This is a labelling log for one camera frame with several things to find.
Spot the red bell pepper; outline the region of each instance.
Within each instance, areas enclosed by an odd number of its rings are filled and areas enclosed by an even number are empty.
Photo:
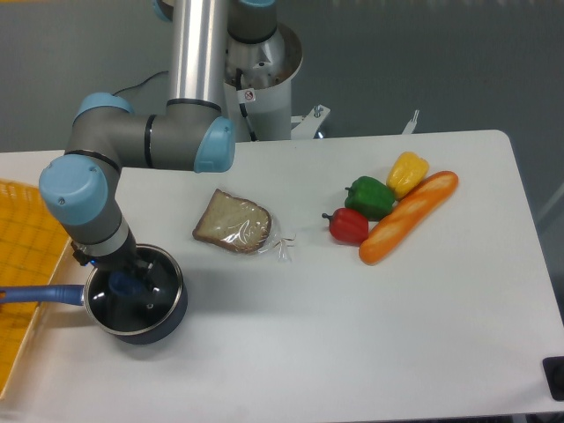
[[[329,232],[337,241],[360,245],[368,238],[368,219],[352,209],[337,209],[332,216],[327,213],[322,217],[329,220]]]

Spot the slice of bread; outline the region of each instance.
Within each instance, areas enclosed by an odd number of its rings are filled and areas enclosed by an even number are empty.
[[[192,235],[223,249],[250,254],[264,245],[271,226],[272,217],[263,207],[216,189]]]

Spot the yellow plastic tray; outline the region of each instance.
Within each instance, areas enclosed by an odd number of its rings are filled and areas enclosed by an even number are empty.
[[[0,286],[48,285],[69,241],[37,188],[0,179]],[[37,303],[0,305],[0,400],[39,310]]]

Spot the baguette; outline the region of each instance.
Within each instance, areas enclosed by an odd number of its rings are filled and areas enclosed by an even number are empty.
[[[444,203],[458,186],[454,172],[429,176],[378,223],[359,248],[360,260],[376,264],[388,255],[419,223]]]

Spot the black pot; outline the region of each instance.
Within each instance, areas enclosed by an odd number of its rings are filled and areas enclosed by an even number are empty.
[[[152,283],[142,289],[124,292],[110,283],[112,272],[94,269],[83,286],[0,287],[0,304],[51,301],[85,305],[90,317],[104,331],[123,342],[156,342],[182,321],[188,293],[178,263],[165,250],[139,244],[137,255],[152,266]]]

